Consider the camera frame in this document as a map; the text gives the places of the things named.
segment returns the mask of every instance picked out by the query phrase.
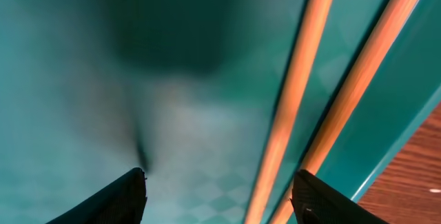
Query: wooden stick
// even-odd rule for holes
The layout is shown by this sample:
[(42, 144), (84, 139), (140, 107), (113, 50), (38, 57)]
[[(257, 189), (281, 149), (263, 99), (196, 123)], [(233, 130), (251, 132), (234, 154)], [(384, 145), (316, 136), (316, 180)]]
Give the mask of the wooden stick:
[(245, 224), (257, 224), (262, 219), (288, 145), (331, 3), (332, 0), (309, 0), (307, 5)]
[[(308, 150), (302, 162), (303, 169), (317, 173), (417, 2), (389, 1)], [(292, 215), (292, 184), (280, 201), (271, 224), (286, 223)]]

